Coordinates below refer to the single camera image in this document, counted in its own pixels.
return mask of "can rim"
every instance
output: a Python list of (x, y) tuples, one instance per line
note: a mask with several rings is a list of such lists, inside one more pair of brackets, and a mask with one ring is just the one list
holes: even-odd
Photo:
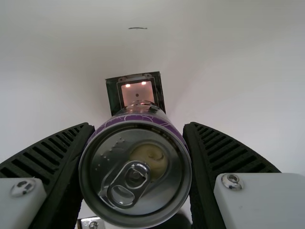
[[(180, 151), (182, 151), (179, 157), (183, 158), (182, 165), (184, 169), (183, 177), (179, 189), (177, 191), (177, 195), (175, 195), (173, 199), (169, 203), (164, 205), (164, 207), (161, 208), (160, 210), (152, 212), (147, 215), (140, 215), (140, 216), (125, 215), (107, 206), (94, 192), (89, 179), (90, 177), (89, 170), (87, 169), (89, 167), (90, 158), (95, 154), (95, 150), (100, 145), (99, 142), (95, 141), (97, 138), (103, 138), (103, 137), (107, 138), (109, 134), (113, 134), (112, 130), (117, 128), (118, 126), (123, 128), (134, 124), (141, 124), (141, 125), (146, 125), (153, 128), (161, 129), (166, 134), (168, 134), (169, 137), (172, 140), (174, 140)], [(188, 154), (188, 150), (183, 144), (183, 142), (181, 142), (181, 140), (178, 137), (176, 137), (167, 128), (146, 121), (128, 121), (127, 123), (117, 123), (105, 128), (104, 130), (99, 132), (88, 143), (88, 145), (84, 149), (84, 152), (81, 156), (81, 160), (79, 163), (79, 182), (85, 202), (88, 204), (90, 209), (95, 214), (101, 216), (101, 218), (103, 218), (105, 221), (113, 225), (117, 225), (125, 228), (148, 228), (148, 227), (157, 226), (165, 222), (167, 219), (169, 219), (171, 216), (177, 213), (181, 208), (181, 206), (186, 201), (191, 188), (191, 181), (192, 181), (191, 159)]]

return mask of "screw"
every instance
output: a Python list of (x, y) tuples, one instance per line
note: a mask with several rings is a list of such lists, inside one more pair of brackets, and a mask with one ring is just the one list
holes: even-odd
[(239, 181), (238, 176), (236, 176), (234, 174), (229, 174), (227, 177), (228, 177), (229, 181), (238, 184), (238, 181)]
[(15, 184), (11, 191), (10, 194), (13, 197), (22, 197), (27, 193), (30, 193), (34, 190), (36, 185), (36, 181), (33, 179), (24, 179), (22, 181), (19, 181), (17, 184)]
[(99, 224), (96, 222), (96, 221), (92, 221), (90, 224), (89, 224), (89, 228), (90, 229), (97, 229), (97, 226)]
[(244, 188), (244, 182), (235, 174), (224, 174), (221, 181), (226, 188), (233, 191), (240, 191)]

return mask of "can lid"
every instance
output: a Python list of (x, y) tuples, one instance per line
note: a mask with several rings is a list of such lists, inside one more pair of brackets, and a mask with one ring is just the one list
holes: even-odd
[(80, 183), (87, 204), (120, 226), (145, 228), (165, 221), (188, 195), (191, 169), (186, 148), (157, 126), (129, 122), (110, 129), (92, 140), (81, 159)]

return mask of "pull tab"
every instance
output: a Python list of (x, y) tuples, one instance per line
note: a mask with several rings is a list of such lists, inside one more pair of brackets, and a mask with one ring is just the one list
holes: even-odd
[(118, 208), (131, 208), (151, 181), (149, 166), (140, 161), (124, 165), (107, 189), (108, 200)]

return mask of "purple can label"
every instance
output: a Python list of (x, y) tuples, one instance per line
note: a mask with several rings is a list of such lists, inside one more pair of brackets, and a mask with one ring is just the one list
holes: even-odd
[(165, 120), (166, 114), (158, 107), (154, 105), (146, 106), (146, 105), (136, 105), (132, 107), (126, 107), (122, 109), (117, 115), (113, 116), (107, 122), (103, 123), (89, 138), (88, 142), (92, 141), (92, 139), (103, 131), (105, 128), (112, 126), (117, 123), (122, 123), (126, 121), (146, 121), (151, 122), (162, 127), (165, 127), (170, 132), (172, 132), (185, 146), (186, 142), (183, 139), (182, 135), (179, 131), (170, 123), (169, 120)]

